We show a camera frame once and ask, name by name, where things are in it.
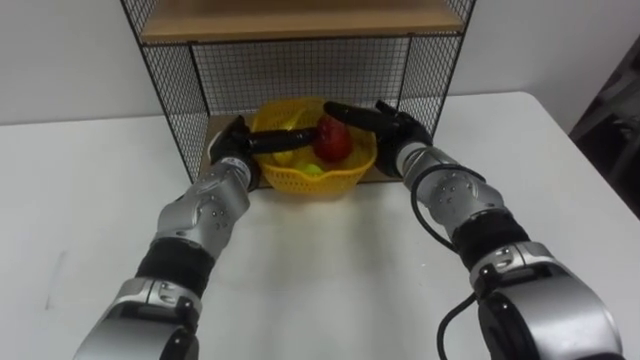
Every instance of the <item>white tabletop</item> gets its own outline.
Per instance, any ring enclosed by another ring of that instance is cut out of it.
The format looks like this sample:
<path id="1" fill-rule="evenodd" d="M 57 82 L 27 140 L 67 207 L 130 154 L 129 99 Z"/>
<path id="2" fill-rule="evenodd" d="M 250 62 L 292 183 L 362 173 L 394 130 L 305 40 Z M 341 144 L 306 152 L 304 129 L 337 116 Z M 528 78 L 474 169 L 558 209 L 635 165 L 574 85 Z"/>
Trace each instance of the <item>white tabletop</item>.
<path id="1" fill-rule="evenodd" d="M 454 97 L 436 144 L 499 189 L 532 239 L 586 281 L 640 357 L 640 223 L 531 96 Z M 189 185 L 163 118 L 0 128 L 5 359 L 69 359 Z M 435 359 L 468 274 L 401 184 L 340 200 L 261 190 L 203 298 L 201 359 Z M 475 305 L 451 359 L 488 358 Z"/>

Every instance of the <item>silver robot arm segment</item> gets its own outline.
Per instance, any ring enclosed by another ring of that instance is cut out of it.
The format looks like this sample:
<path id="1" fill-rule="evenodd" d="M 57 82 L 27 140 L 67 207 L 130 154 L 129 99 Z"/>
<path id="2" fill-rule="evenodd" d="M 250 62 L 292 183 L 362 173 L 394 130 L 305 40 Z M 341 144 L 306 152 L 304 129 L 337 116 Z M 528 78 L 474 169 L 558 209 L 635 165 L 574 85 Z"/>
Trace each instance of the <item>silver robot arm segment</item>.
<path id="1" fill-rule="evenodd" d="M 418 175 L 456 164 L 411 143 L 396 166 L 411 189 Z M 600 298 L 541 243 L 529 240 L 500 193 L 464 170 L 440 170 L 417 199 L 442 225 L 470 271 L 480 326 L 494 360 L 623 359 L 613 318 Z"/>
<path id="2" fill-rule="evenodd" d="M 222 158 L 165 206 L 136 276 L 124 282 L 75 359 L 197 359 L 200 298 L 249 208 L 252 176 L 242 159 Z"/>

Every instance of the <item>yellow basket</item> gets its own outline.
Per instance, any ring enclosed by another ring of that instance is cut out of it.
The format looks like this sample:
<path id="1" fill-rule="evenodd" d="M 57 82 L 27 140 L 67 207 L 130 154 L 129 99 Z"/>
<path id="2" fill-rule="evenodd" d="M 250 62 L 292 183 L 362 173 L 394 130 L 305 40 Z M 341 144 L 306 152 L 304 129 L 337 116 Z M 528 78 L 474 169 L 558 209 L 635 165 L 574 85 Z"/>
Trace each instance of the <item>yellow basket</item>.
<path id="1" fill-rule="evenodd" d="M 291 130 L 316 126 L 324 114 L 320 98 L 282 100 L 264 105 L 253 119 L 253 132 Z M 337 164 L 326 164 L 313 153 L 311 146 L 292 152 L 289 164 L 278 164 L 272 154 L 256 155 L 267 181 L 274 189 L 291 194 L 331 195 L 347 192 L 373 165 L 377 156 L 376 138 L 372 132 L 347 127 L 353 140 L 353 152 Z M 325 172 L 312 176 L 295 169 L 295 164 L 322 165 Z"/>

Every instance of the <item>red fruit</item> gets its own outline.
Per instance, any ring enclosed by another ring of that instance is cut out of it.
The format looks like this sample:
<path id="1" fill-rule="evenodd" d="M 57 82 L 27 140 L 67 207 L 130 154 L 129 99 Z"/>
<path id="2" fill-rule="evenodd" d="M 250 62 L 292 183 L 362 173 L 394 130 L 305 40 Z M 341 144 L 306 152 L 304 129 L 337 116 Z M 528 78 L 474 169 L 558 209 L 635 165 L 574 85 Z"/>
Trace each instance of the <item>red fruit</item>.
<path id="1" fill-rule="evenodd" d="M 346 159 L 353 151 L 351 134 L 344 123 L 324 115 L 318 120 L 318 137 L 313 142 L 313 152 L 326 162 Z"/>

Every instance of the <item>metal wire grid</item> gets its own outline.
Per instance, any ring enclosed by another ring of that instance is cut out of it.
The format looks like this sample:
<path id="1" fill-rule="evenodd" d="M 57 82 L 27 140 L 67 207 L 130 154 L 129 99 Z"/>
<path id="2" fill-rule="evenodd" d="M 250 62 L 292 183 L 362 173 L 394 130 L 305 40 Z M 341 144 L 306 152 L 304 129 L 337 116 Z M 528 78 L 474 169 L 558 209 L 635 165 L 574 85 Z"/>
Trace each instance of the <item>metal wire grid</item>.
<path id="1" fill-rule="evenodd" d="M 438 117 L 458 52 L 461 36 L 415 37 L 404 74 L 399 109 L 435 133 Z"/>
<path id="2" fill-rule="evenodd" d="M 156 7 L 158 0 L 120 0 L 124 7 L 125 13 L 129 17 L 133 33 L 138 43 L 140 41 L 140 33 L 147 22 L 149 15 Z"/>
<path id="3" fill-rule="evenodd" d="M 252 112 L 279 98 L 321 96 L 373 106 L 398 98 L 408 38 L 194 46 L 213 115 Z"/>
<path id="4" fill-rule="evenodd" d="M 149 72 L 191 180 L 198 177 L 209 115 L 189 46 L 145 47 Z"/>
<path id="5" fill-rule="evenodd" d="M 471 11 L 476 0 L 446 0 L 447 4 L 465 23 L 469 24 L 469 18 L 471 17 Z"/>
<path id="6" fill-rule="evenodd" d="M 144 44 L 158 0 L 121 0 L 193 181 L 210 115 L 255 111 L 277 98 L 322 96 L 413 114 L 433 134 L 475 0 L 446 0 L 465 31 L 397 38 Z"/>

